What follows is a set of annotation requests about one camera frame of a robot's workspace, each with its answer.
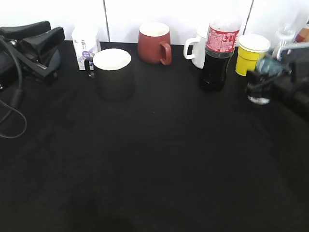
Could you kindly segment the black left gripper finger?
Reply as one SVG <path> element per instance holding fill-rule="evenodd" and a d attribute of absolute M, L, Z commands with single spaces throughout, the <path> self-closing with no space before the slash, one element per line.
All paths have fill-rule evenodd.
<path fill-rule="evenodd" d="M 36 65 L 36 68 L 33 69 L 23 63 L 22 67 L 27 79 L 46 85 L 52 84 L 57 79 L 57 73 L 46 67 L 46 58 L 48 52 L 53 48 L 58 48 L 64 39 L 65 34 L 62 27 L 22 39 L 22 54 Z"/>
<path fill-rule="evenodd" d="M 50 29 L 49 21 L 41 21 L 18 27 L 1 27 L 0 34 L 7 39 L 22 40 L 27 37 L 40 35 Z"/>

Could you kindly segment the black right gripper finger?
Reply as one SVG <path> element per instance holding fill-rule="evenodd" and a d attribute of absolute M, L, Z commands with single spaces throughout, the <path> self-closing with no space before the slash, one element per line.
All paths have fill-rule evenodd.
<path fill-rule="evenodd" d="M 294 69 L 287 66 L 247 71 L 246 94 L 249 97 L 292 97 Z"/>

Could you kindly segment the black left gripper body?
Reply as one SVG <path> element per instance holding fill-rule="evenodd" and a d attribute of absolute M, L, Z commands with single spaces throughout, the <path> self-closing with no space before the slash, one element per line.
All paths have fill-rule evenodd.
<path fill-rule="evenodd" d="M 14 54 L 14 47 L 7 42 L 4 36 L 0 36 L 0 90 L 18 80 L 18 88 L 23 88 L 23 74 L 20 62 Z"/>

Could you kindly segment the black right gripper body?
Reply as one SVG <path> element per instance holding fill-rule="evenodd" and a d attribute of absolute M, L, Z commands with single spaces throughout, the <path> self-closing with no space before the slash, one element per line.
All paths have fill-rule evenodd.
<path fill-rule="evenodd" d="M 272 87 L 275 100 L 302 118 L 309 117 L 309 48 L 293 46 L 283 48 L 278 60 L 288 71 Z"/>

